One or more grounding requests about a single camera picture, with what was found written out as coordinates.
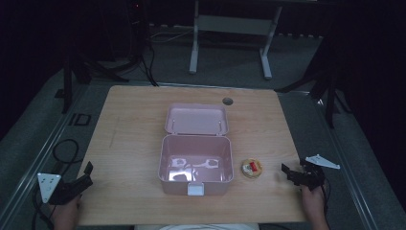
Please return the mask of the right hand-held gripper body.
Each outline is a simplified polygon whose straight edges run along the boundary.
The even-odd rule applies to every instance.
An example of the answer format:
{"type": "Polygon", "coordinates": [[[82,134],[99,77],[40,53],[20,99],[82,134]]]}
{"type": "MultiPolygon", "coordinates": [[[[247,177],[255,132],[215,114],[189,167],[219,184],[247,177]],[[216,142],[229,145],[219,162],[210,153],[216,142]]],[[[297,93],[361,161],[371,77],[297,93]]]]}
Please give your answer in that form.
{"type": "Polygon", "coordinates": [[[299,176],[299,185],[305,185],[310,191],[317,187],[321,187],[325,183],[325,173],[323,168],[330,168],[334,170],[340,170],[341,167],[335,164],[320,154],[313,156],[308,156],[300,159],[300,166],[302,167],[302,172],[294,172],[299,176]]]}

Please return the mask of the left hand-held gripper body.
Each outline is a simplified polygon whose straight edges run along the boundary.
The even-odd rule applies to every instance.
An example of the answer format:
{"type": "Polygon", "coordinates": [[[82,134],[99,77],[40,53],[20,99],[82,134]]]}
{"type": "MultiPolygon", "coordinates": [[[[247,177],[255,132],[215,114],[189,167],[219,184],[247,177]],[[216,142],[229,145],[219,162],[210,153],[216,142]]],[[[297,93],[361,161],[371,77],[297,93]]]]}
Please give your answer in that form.
{"type": "Polygon", "coordinates": [[[64,205],[82,193],[75,190],[78,179],[65,183],[60,174],[39,172],[37,180],[43,203],[64,205]]]}

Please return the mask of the black computer tower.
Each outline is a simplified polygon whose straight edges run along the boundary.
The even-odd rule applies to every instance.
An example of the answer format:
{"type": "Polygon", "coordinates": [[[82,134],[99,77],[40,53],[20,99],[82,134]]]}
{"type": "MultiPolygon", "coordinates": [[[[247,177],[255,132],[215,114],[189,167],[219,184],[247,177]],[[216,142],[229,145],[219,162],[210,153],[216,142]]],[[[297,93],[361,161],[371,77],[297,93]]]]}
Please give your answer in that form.
{"type": "Polygon", "coordinates": [[[148,43],[147,0],[125,0],[130,29],[129,60],[138,61],[148,43]]]}

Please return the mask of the person's right hand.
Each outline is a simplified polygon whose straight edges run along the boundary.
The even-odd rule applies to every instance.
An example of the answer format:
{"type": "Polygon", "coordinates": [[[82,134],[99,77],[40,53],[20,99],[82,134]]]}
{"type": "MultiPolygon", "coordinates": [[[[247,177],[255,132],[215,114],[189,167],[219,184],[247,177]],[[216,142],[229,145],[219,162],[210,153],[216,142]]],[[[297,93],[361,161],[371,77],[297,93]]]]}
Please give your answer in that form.
{"type": "Polygon", "coordinates": [[[302,203],[308,219],[319,220],[325,216],[325,196],[321,187],[312,191],[307,186],[301,187],[302,203]]]}

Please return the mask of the white metal desk frame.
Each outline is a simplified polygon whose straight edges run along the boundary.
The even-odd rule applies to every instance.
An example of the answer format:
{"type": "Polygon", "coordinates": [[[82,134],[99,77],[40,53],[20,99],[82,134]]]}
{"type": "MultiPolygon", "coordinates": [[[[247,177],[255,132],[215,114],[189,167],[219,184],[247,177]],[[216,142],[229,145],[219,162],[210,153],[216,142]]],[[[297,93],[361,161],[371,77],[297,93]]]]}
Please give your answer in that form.
{"type": "Polygon", "coordinates": [[[264,78],[266,80],[271,80],[273,75],[268,60],[268,53],[281,13],[282,7],[276,7],[272,19],[207,15],[199,12],[199,0],[194,0],[193,41],[189,72],[191,74],[195,74],[197,72],[199,55],[198,38],[200,31],[244,35],[264,35],[266,37],[266,42],[265,45],[259,49],[259,57],[264,78]]]}

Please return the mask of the pink plastic storage box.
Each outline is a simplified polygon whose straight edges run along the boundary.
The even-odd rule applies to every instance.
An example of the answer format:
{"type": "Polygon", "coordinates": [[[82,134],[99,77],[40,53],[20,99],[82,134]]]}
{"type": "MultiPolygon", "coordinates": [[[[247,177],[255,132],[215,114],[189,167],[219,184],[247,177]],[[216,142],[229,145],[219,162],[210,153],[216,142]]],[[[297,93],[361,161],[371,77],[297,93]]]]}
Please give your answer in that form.
{"type": "Polygon", "coordinates": [[[227,113],[219,104],[169,106],[158,177],[178,196],[222,196],[234,178],[227,113]]]}

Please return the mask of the person's white shirt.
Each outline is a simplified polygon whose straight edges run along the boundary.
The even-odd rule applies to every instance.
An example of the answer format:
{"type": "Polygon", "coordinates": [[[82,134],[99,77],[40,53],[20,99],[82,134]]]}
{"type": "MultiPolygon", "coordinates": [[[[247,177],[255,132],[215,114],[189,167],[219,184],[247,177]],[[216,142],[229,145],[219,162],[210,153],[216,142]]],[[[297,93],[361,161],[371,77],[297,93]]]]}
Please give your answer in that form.
{"type": "Polygon", "coordinates": [[[136,225],[130,230],[259,230],[257,223],[136,225]]]}

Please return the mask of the black tripod stand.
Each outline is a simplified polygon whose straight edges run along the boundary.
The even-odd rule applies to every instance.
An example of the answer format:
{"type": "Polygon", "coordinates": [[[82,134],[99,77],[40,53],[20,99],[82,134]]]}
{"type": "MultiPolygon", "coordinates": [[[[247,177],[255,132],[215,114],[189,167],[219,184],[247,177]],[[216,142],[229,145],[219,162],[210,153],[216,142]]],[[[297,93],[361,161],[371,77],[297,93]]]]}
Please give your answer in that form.
{"type": "Polygon", "coordinates": [[[327,95],[325,119],[330,128],[334,128],[333,110],[336,89],[343,68],[344,54],[343,36],[330,30],[317,48],[312,60],[306,67],[304,76],[285,87],[275,89],[275,92],[288,93],[294,89],[315,81],[309,95],[312,99],[320,100],[327,95]]]}
{"type": "Polygon", "coordinates": [[[136,63],[137,61],[130,61],[123,65],[107,68],[83,53],[69,54],[63,63],[63,87],[56,92],[56,98],[63,100],[62,113],[66,114],[73,103],[73,76],[79,83],[88,84],[92,80],[89,70],[95,70],[110,80],[127,82],[127,79],[120,77],[118,73],[129,69],[136,63]]]}

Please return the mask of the person's left hand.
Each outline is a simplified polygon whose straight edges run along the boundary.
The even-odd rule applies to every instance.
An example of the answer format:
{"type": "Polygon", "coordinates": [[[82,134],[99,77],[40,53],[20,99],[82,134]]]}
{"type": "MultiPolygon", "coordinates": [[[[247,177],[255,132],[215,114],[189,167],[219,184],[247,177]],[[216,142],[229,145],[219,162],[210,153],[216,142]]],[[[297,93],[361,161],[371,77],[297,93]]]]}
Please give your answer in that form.
{"type": "Polygon", "coordinates": [[[79,222],[80,196],[64,205],[50,205],[53,230],[76,230],[79,222]]]}

